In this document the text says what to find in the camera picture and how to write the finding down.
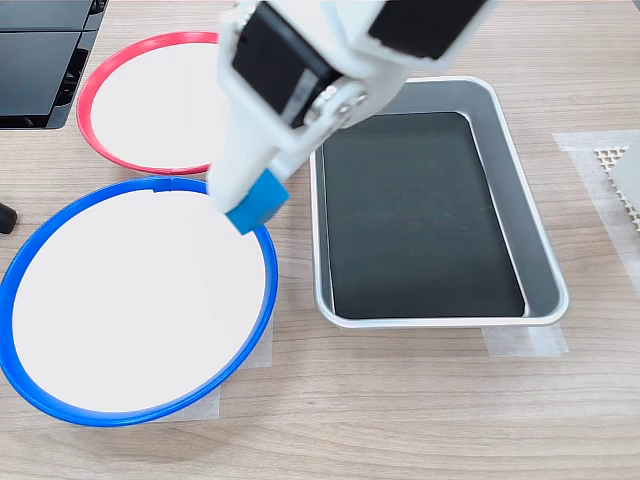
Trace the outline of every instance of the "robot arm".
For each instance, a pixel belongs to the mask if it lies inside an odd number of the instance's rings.
[[[315,149],[381,110],[412,70],[446,66],[490,3],[241,3],[219,43],[229,121],[207,177],[216,208],[240,233],[264,224]]]

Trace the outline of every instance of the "white plastic part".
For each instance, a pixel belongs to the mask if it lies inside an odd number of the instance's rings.
[[[225,134],[223,158],[213,162],[207,176],[216,208],[228,212],[242,201],[265,169],[285,181],[338,128],[377,113],[400,91],[411,70],[442,68],[488,15],[487,2],[463,34],[438,61],[418,60],[379,42],[366,40],[384,1],[280,0],[272,7],[337,71],[344,99],[366,93],[366,100],[347,115],[337,115],[342,99],[332,98],[327,111],[309,125],[291,129],[231,66],[237,31],[258,2],[241,2],[220,32],[218,76],[232,113]]]
[[[130,412],[216,375],[256,325],[265,264],[206,195],[141,190],[79,213],[18,287],[13,333],[33,381],[59,400]]]
[[[625,207],[629,211],[636,225],[636,229],[640,231],[638,220],[638,212],[640,212],[640,142],[632,143],[629,148],[624,150],[616,150],[613,168],[609,173],[609,177],[620,189],[620,194],[624,197]]]

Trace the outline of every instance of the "wooden table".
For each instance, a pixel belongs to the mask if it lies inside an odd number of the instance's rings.
[[[227,4],[112,2],[88,67],[137,40],[214,30]],[[502,102],[571,291],[558,358],[491,358],[480,330],[342,331],[312,298],[308,170],[269,227],[273,366],[239,371],[221,418],[81,428],[0,378],[0,479],[640,478],[640,302],[553,133],[640,128],[640,13],[628,0],[501,3],[451,69]],[[135,176],[59,131],[0,132],[0,201],[20,214],[0,271],[57,210]]]

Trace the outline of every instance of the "masking tape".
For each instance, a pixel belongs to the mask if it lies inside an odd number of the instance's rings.
[[[569,348],[559,323],[548,327],[485,327],[491,357],[557,357]]]
[[[249,357],[238,368],[270,367],[273,362],[273,318],[265,328],[260,341],[256,344]],[[214,420],[220,417],[220,391],[224,389],[224,383],[213,392],[171,415],[160,418],[156,422],[190,422],[196,420]]]
[[[554,138],[573,160],[627,275],[640,292],[640,239],[595,153],[608,146],[637,143],[640,130],[559,133],[554,134]]]

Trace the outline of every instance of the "aluminum tray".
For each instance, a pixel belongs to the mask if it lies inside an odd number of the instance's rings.
[[[381,115],[456,112],[470,124],[502,237],[524,300],[518,317],[359,318],[335,312],[324,186],[323,150],[311,158],[315,300],[320,312],[345,328],[541,326],[558,321],[569,295],[535,207],[492,87],[473,77],[412,79]]]

